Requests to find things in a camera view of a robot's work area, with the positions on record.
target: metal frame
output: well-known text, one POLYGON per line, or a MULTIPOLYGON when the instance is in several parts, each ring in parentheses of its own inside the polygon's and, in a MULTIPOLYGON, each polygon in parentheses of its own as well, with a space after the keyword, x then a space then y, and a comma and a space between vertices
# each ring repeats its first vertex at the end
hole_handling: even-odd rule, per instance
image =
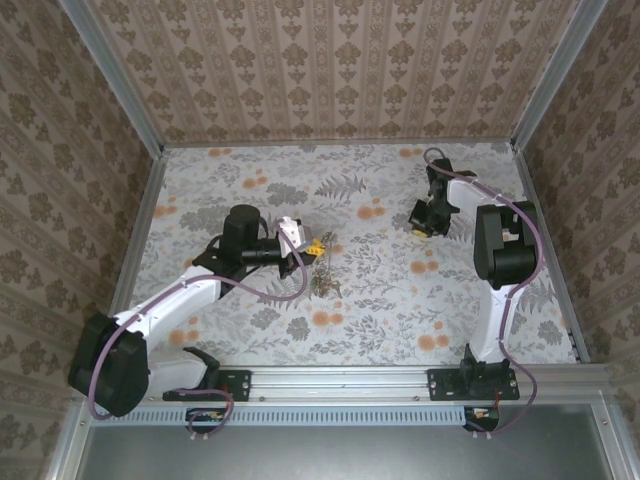
POLYGON ((527 199, 533 202, 534 206, 536 207, 536 211, 538 212, 538 231, 540 233, 540 236, 542 237, 544 258, 547 269, 549 270, 549 276, 551 277, 553 285, 556 289, 556 297, 558 298, 560 310, 562 311, 565 320, 567 320, 567 322, 569 323, 569 327, 571 328, 571 334, 573 336, 573 341, 575 342, 575 349, 578 353, 580 361, 589 363, 591 360, 589 358, 589 352, 587 351, 587 344, 585 343, 584 337, 582 336, 580 324, 578 323, 578 317, 576 316, 576 312, 573 309, 571 297, 569 297, 569 290, 567 290, 567 285, 564 281, 564 276, 562 275, 560 262, 558 261, 558 256, 556 255, 556 251, 553 248, 551 234, 549 233, 549 228, 547 227, 547 222, 544 218, 542 207, 540 206, 540 199, 538 198, 536 189, 533 186, 533 180, 531 179, 531 174, 529 173, 529 168, 527 167, 522 149, 518 145, 516 145, 514 149, 514 162, 516 164, 516 167, 518 168, 520 179, 522 180, 524 194, 527 199))
POLYGON ((527 145, 542 120, 606 5, 607 0, 585 0, 578 4, 513 133, 514 140, 522 148, 527 145))
MULTIPOLYGON (((315 407, 351 407, 364 410, 402 412, 442 411, 447 407, 486 405, 486 402, 432 402, 429 398, 426 370, 438 366, 414 367, 249 367, 252 370, 251 399, 246 407, 254 412, 280 412, 287 409, 308 411, 315 407)), ((616 480, 637 479, 637 459, 630 443, 626 425, 615 405, 614 392, 604 365, 531 365, 528 367, 538 383, 538 405, 590 405, 593 411, 613 477, 616 480)), ((528 377, 517 372, 521 399, 503 402, 523 405, 532 391, 528 377)), ((220 402, 163 402, 148 398, 137 412, 185 408, 220 407, 220 402)), ((78 473, 87 437, 94 422, 83 400, 76 399, 65 421, 58 442, 50 480, 73 479, 78 473)), ((146 425, 173 425, 157 417, 146 425)), ((112 427, 126 427, 128 422, 112 427)))
POLYGON ((109 42, 91 12, 86 0, 60 0, 62 8, 69 16, 80 38, 91 52, 93 60, 104 75, 107 83, 116 95, 118 102, 129 117, 133 128, 149 151, 151 158, 157 160, 162 154, 162 141, 156 127, 147 115, 144 103, 129 82, 118 62, 109 42))
POLYGON ((133 287, 138 277, 142 255, 144 254, 144 245, 149 235, 151 221, 153 220, 153 211, 156 208, 158 195, 164 181, 164 172, 167 168, 167 161, 163 158, 155 160, 151 165, 147 186, 145 187, 136 222, 133 225, 131 239, 127 247, 122 270, 118 277, 118 283, 113 294, 109 315, 122 312, 129 308, 131 296, 133 295, 133 287))
MULTIPOLYGON (((482 143, 505 143, 508 137, 485 137, 482 143)), ((441 145, 447 143, 476 144, 477 139, 469 137, 443 138, 337 138, 334 140, 256 140, 248 142, 207 142, 207 143, 168 143, 165 149, 172 148, 220 148, 220 147, 288 147, 315 145, 441 145)))

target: gray leaf pattern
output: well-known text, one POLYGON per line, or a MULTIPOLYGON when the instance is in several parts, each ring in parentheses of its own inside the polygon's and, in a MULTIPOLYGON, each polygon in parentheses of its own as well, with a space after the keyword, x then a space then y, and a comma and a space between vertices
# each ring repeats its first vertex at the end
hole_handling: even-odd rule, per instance
MULTIPOLYGON (((283 215, 300 218, 327 251, 309 268, 302 297, 279 302, 235 289, 185 321, 159 348, 197 345, 231 365, 459 362, 480 305, 475 222, 455 216, 447 237, 411 233, 409 213, 428 192, 425 147, 166 150, 164 187, 135 301, 177 278, 222 232, 229 209, 239 203, 258 207, 270 226, 283 215)), ((472 170, 510 198, 523 198, 506 143, 443 148, 456 170, 472 170)), ((280 280, 275 268, 262 268, 245 283, 290 295, 301 274, 280 280)), ((508 345, 525 363, 574 361, 546 269, 517 306, 508 345)))

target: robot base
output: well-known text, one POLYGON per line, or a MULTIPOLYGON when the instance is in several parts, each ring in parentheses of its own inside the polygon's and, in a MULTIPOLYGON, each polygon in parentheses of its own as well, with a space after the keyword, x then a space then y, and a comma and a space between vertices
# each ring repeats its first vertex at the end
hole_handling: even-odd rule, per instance
POLYGON ((460 368, 434 368, 427 370, 429 396, 432 401, 451 400, 518 400, 520 391, 515 372, 509 361, 501 363, 478 362, 469 345, 460 368))
MULTIPOLYGON (((211 355, 194 347, 185 348, 186 351, 200 358, 207 371, 200 384, 194 390, 216 389, 229 393, 235 402, 248 402, 251 393, 251 370, 220 370, 220 362, 211 355)), ((165 402, 215 402, 220 400, 220 395, 202 395, 194 393, 164 392, 162 399, 165 402)))

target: patterned wall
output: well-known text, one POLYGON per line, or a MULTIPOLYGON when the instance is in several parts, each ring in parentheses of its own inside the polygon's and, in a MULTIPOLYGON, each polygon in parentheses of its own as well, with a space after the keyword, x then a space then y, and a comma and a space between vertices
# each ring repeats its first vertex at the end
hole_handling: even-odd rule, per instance
POLYGON ((640 2, 609 2, 526 157, 590 353, 640 440, 640 2))
POLYGON ((38 477, 150 158, 55 1, 0 2, 0 478, 38 477))
POLYGON ((508 137, 576 0, 90 0, 169 144, 508 137))

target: metal strip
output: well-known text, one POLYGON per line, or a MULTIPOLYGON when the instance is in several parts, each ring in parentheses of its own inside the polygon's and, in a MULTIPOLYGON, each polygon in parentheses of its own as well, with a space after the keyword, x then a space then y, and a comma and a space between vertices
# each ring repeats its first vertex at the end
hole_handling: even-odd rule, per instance
MULTIPOLYGON (((509 143, 505 137, 482 138, 482 143, 509 143)), ((208 143, 168 143, 166 149, 170 148, 220 148, 220 147, 288 147, 288 146, 315 146, 315 145, 442 145, 447 143, 461 143, 464 145, 475 145, 477 139, 469 137, 449 137, 449 138, 393 138, 393 139, 363 139, 363 138, 338 138, 335 140, 273 140, 257 142, 208 142, 208 143)))
POLYGON ((518 125, 513 132, 517 145, 525 148, 551 100, 586 42, 607 0, 587 0, 578 4, 573 18, 549 60, 518 125))
MULTIPOLYGON (((129 247, 127 248, 111 302, 110 315, 126 310, 129 307, 147 235, 151 227, 153 211, 162 187, 165 168, 166 161, 162 158, 154 160, 151 166, 151 172, 140 202, 140 209, 133 227, 129 247)), ((71 480, 76 478, 82 452, 89 435, 92 418, 84 398, 74 397, 71 399, 70 404, 69 412, 62 426, 62 432, 57 440, 56 450, 49 464, 46 477, 49 480, 71 480)))
MULTIPOLYGON (((189 407, 138 407, 124 417, 95 422, 96 427, 185 426, 189 407)), ((194 422, 194 426, 217 422, 194 422)), ((435 405, 413 407, 274 407, 238 405, 227 423, 230 427, 363 427, 464 425, 464 407, 435 405)))
POLYGON ((620 407, 602 398, 592 405, 592 410, 613 478, 638 479, 638 456, 620 407))
MULTIPOLYGON (((417 405, 474 406, 487 402, 432 402, 426 371, 443 367, 243 367, 252 371, 249 404, 262 408, 300 406, 410 407, 417 405)), ((530 365, 538 385, 536 405, 592 404, 604 395, 613 399, 604 365, 530 365)), ((523 405, 531 395, 529 378, 516 371, 523 405)), ((191 408, 220 406, 220 402, 164 402, 149 398, 144 407, 174 405, 191 408)))
POLYGON ((162 153, 160 134, 156 131, 153 122, 147 115, 144 103, 129 82, 121 63, 117 60, 109 42, 100 30, 88 2, 85 0, 60 0, 60 4, 91 52, 93 60, 102 71, 151 158, 159 159, 162 153))
POLYGON ((556 255, 556 251, 553 248, 551 234, 549 233, 547 222, 545 221, 544 215, 542 214, 540 199, 538 198, 536 189, 533 186, 533 180, 531 179, 531 174, 529 173, 529 167, 527 167, 524 153, 519 147, 516 147, 514 161, 516 163, 516 166, 518 167, 520 180, 522 181, 522 185, 524 187, 524 194, 531 202, 533 202, 536 207, 536 211, 538 212, 538 229, 540 231, 540 235, 542 236, 545 262, 547 265, 547 269, 549 270, 549 276, 551 277, 556 290, 556 296, 558 297, 560 310, 562 311, 565 320, 571 327, 571 333, 573 334, 575 348, 578 351, 578 355, 580 356, 580 361, 589 363, 591 360, 589 357, 589 352, 587 351, 587 344, 585 343, 584 337, 582 336, 580 323, 578 322, 578 317, 576 316, 576 312, 573 309, 573 304, 571 303, 571 297, 569 296, 569 291, 567 290, 567 284, 565 283, 564 276, 562 275, 562 269, 560 268, 558 256, 556 255))
POLYGON ((56 448, 51 457, 47 480, 76 478, 90 426, 89 411, 84 406, 71 406, 62 424, 56 448))
POLYGON ((142 262, 142 255, 144 254, 144 246, 147 243, 147 235, 151 228, 153 212, 162 188, 166 166, 166 160, 162 158, 155 160, 151 165, 151 172, 149 173, 138 216, 131 232, 129 246, 127 247, 122 270, 113 294, 109 315, 114 315, 129 308, 133 287, 135 286, 138 271, 140 270, 140 262, 142 262))

